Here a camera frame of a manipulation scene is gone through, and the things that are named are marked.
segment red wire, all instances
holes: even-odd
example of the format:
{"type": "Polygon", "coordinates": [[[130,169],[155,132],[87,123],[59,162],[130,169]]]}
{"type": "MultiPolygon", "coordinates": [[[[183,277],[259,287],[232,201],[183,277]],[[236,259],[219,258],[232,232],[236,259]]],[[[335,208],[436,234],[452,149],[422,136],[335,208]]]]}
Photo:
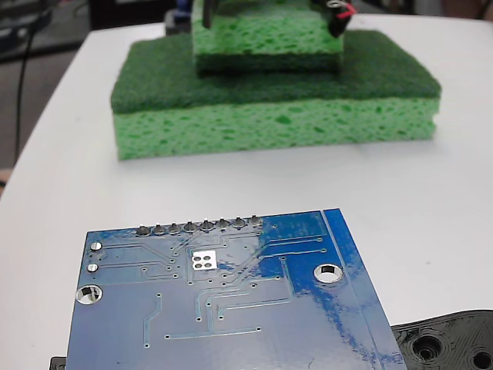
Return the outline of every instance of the red wire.
{"type": "Polygon", "coordinates": [[[357,13],[357,9],[354,6],[352,6],[352,4],[350,3],[346,4],[346,8],[347,8],[347,12],[340,13],[337,15],[339,19],[348,18],[357,13]]]}

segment green scrub pad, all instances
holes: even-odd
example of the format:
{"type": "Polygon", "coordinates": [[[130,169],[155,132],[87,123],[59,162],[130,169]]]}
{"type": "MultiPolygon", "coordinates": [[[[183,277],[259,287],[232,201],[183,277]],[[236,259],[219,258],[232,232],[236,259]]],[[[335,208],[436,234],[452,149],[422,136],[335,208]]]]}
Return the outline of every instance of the green scrub pad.
{"type": "Polygon", "coordinates": [[[336,76],[199,78],[189,35],[137,42],[112,94],[119,158],[430,139],[435,79],[379,32],[345,37],[336,76]]]}
{"type": "Polygon", "coordinates": [[[334,71],[343,39],[310,0],[221,0],[213,27],[203,21],[203,0],[193,4],[193,53],[199,72],[334,71]]]}

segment screw hole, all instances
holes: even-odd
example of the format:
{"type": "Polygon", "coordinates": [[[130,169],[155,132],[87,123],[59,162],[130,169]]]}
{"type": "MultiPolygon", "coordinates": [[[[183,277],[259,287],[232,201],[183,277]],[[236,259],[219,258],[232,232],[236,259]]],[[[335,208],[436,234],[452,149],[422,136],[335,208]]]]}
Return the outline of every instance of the screw hole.
{"type": "Polygon", "coordinates": [[[342,279],[342,269],[335,264],[321,264],[315,267],[315,278],[322,283],[335,283],[342,279]]]}
{"type": "Polygon", "coordinates": [[[492,363],[491,356],[486,352],[479,352],[473,358],[473,363],[480,369],[490,368],[492,363]]]}
{"type": "Polygon", "coordinates": [[[413,343],[413,351],[423,361],[430,361],[441,354],[441,343],[435,337],[425,335],[413,343]]]}
{"type": "Polygon", "coordinates": [[[80,304],[95,304],[102,297],[102,289],[97,285],[85,285],[77,290],[75,299],[80,304]]]}

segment circuit board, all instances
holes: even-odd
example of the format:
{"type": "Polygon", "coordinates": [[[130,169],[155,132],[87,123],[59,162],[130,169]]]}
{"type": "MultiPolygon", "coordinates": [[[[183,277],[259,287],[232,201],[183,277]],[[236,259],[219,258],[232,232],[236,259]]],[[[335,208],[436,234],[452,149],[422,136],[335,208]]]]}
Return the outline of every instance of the circuit board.
{"type": "Polygon", "coordinates": [[[339,210],[89,232],[67,370],[405,370],[339,210]]]}

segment table surface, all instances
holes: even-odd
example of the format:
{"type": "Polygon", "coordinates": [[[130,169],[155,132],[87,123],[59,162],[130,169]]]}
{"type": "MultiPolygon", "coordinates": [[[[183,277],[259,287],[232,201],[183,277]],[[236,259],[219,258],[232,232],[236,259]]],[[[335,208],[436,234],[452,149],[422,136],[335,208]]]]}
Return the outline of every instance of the table surface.
{"type": "Polygon", "coordinates": [[[392,325],[493,309],[493,24],[359,15],[443,86],[434,140],[119,162],[109,97],[132,42],[93,32],[0,200],[0,353],[9,370],[65,355],[86,231],[341,208],[392,325]]]}

